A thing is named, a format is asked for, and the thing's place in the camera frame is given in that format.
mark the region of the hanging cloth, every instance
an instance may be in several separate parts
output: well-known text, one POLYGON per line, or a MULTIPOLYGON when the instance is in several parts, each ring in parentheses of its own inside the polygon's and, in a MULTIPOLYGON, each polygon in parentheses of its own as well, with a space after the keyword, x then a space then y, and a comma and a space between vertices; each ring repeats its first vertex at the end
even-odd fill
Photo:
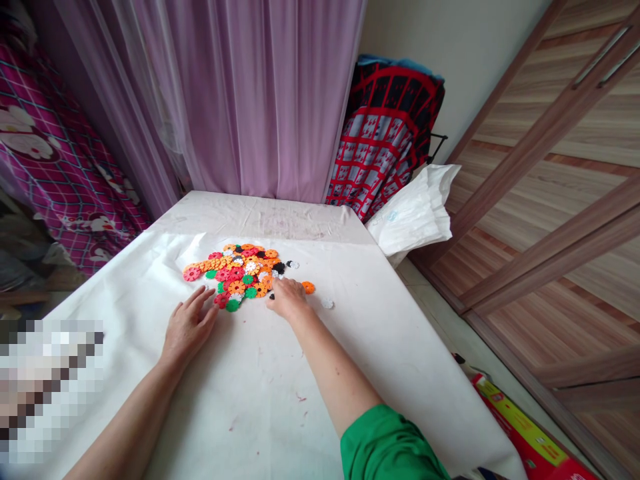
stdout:
POLYGON ((325 203, 346 205, 362 222, 430 163, 431 129, 444 80, 426 69, 360 58, 325 203))
POLYGON ((0 9, 0 162, 71 260, 92 275, 149 225, 35 41, 23 7, 0 9))

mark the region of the white wall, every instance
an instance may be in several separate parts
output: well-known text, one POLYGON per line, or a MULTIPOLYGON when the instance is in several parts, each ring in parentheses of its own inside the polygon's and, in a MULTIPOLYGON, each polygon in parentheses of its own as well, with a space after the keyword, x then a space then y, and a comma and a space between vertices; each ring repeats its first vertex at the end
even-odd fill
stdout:
POLYGON ((436 163, 447 159, 550 2, 369 0, 360 53, 410 58, 445 79, 433 132, 449 139, 436 163))

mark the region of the cardboard box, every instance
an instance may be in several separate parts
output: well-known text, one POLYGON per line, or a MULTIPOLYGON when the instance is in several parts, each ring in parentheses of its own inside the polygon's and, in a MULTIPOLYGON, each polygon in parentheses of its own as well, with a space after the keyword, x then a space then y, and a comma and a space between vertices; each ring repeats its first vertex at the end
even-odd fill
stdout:
POLYGON ((471 383, 518 451, 529 480, 598 480, 484 375, 478 373, 471 383))

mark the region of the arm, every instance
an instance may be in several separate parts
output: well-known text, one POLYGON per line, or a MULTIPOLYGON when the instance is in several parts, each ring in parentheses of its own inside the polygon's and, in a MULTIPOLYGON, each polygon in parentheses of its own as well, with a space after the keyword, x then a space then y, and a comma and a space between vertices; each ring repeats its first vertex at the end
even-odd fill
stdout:
POLYGON ((307 304, 304 287, 290 279, 273 281, 267 307, 284 317, 300 342, 339 437, 382 398, 338 340, 307 304))
POLYGON ((204 302, 215 293, 200 287, 186 302, 178 304, 169 319, 160 360, 65 480, 142 477, 180 378, 215 323, 217 305, 199 319, 204 302))

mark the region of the wooden wardrobe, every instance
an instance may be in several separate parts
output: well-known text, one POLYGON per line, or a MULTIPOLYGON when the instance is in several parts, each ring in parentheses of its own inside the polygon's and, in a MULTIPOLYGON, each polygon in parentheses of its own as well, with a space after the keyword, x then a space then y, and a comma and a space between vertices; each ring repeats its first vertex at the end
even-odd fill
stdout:
POLYGON ((640 479, 640 0, 557 0, 410 254, 606 477, 640 479))

